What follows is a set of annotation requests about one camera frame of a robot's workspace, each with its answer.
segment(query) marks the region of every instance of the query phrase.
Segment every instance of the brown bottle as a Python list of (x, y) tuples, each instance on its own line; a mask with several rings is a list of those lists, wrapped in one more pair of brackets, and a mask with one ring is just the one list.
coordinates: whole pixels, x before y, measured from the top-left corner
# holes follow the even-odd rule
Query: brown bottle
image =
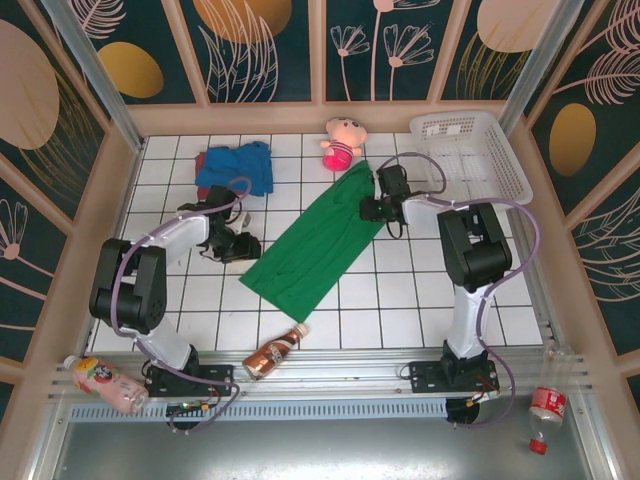
[(280, 365), (284, 357), (308, 332), (309, 329), (305, 325), (297, 325), (281, 337), (264, 344), (256, 353), (247, 357), (242, 366), (251, 378), (260, 380)]

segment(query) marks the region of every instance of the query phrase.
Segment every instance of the white tile floor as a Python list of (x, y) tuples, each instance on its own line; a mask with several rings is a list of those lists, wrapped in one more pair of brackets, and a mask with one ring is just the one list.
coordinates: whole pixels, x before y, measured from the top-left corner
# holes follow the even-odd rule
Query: white tile floor
[[(323, 134), (152, 137), (123, 238), (139, 238), (171, 218), (181, 204), (196, 201), (194, 157), (207, 146), (237, 147), (259, 140), (271, 146), (274, 192), (265, 198), (250, 197), (243, 206), (252, 216), (248, 230), (268, 248), (340, 177), (322, 166), (320, 141), (325, 138)], [(372, 134), (365, 158), (379, 166), (396, 152), (412, 150), (408, 134)], [(416, 185), (425, 180), (419, 166), (409, 162), (407, 170)], [(501, 224), (511, 237), (505, 215)], [(515, 243), (511, 238), (508, 242), (515, 268), (519, 264)], [(254, 350), (295, 325), (238, 281), (242, 264), (225, 267), (201, 257), (199, 250), (192, 249), (171, 265), (167, 278), (167, 316), (198, 350)], [(439, 347), (451, 325), (453, 302), (437, 233), (410, 227), (403, 239), (392, 240), (382, 229), (308, 318), (310, 334), (301, 349)], [(132, 350), (131, 341), (117, 337), (103, 323), (96, 327), (90, 350)], [(523, 276), (498, 290), (487, 337), (491, 345), (542, 343)]]

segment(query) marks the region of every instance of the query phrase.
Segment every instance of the red and white bottle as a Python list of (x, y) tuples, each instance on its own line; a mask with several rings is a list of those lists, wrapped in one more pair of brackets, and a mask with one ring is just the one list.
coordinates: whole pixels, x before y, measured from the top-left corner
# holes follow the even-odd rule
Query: red and white bottle
[(529, 408), (529, 423), (534, 434), (529, 442), (532, 452), (547, 453), (547, 440), (562, 426), (567, 405), (565, 392), (575, 362), (569, 346), (552, 343), (544, 352), (542, 372)]

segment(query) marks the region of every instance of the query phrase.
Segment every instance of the white plastic basket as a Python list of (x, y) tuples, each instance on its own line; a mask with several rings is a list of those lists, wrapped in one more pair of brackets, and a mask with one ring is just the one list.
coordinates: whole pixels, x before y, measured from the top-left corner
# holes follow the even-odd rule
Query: white plastic basket
[[(410, 127), (417, 151), (429, 155), (445, 172), (447, 189), (438, 198), (498, 197), (521, 205), (533, 198), (529, 181), (491, 113), (468, 110), (424, 115), (414, 118)], [(430, 187), (437, 190), (442, 186), (440, 173), (426, 161), (424, 168)]]

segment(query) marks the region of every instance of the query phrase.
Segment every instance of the toy face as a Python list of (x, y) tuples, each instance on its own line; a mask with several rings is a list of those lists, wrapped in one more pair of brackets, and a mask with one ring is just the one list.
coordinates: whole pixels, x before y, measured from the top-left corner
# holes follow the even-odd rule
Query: toy face
[(362, 145), (367, 139), (367, 131), (364, 127), (355, 120), (345, 117), (329, 120), (327, 132), (332, 140), (338, 140), (352, 147)]

